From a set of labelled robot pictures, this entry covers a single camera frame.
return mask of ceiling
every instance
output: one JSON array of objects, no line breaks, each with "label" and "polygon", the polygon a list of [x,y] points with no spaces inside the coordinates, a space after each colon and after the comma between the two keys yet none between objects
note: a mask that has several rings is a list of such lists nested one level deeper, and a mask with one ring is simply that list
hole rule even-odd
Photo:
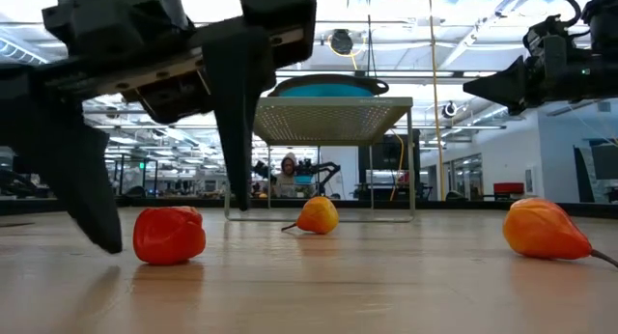
[{"label": "ceiling", "polygon": [[[563,0],[432,0],[435,31],[435,63],[442,72],[436,85],[437,103],[453,101],[460,108],[451,121],[466,125],[500,124],[506,113],[500,106],[470,96],[462,91],[462,84],[481,71],[504,70],[518,56],[525,55],[521,38],[529,26],[543,21],[550,14],[571,17],[574,11]],[[583,7],[589,0],[577,0]],[[0,59],[4,62],[27,62],[34,65],[65,57],[61,42],[49,35],[42,26],[41,9],[54,6],[56,0],[0,0]],[[318,0],[318,22],[314,54],[306,62],[283,68],[278,72],[282,81],[306,71],[353,72],[355,69],[375,71],[390,84],[385,96],[413,97],[415,125],[433,125],[435,91],[432,79],[433,51],[429,0]],[[189,17],[197,24],[208,23],[240,15],[239,0],[183,0]],[[371,29],[367,14],[371,13]],[[580,22],[573,31],[583,32]],[[346,29],[355,42],[352,60],[336,55],[328,45],[328,38],[336,29]],[[367,38],[371,33],[375,63],[368,63]],[[577,45],[588,46],[590,39],[581,37]],[[465,71],[463,78],[449,78],[450,71]],[[87,101],[89,110],[115,106],[126,107],[120,97],[99,97]],[[147,115],[88,115],[98,125],[153,124]],[[194,116],[183,124],[215,126],[211,115]],[[198,146],[194,149],[222,163],[220,151],[203,153],[218,147],[215,129],[174,130],[175,135],[155,135],[152,130],[116,130],[114,136],[132,138],[133,143],[148,146]],[[462,140],[470,132],[458,134]],[[431,132],[424,137],[433,140]],[[116,143],[127,147],[127,144]],[[257,151],[258,157],[263,152]]]}]

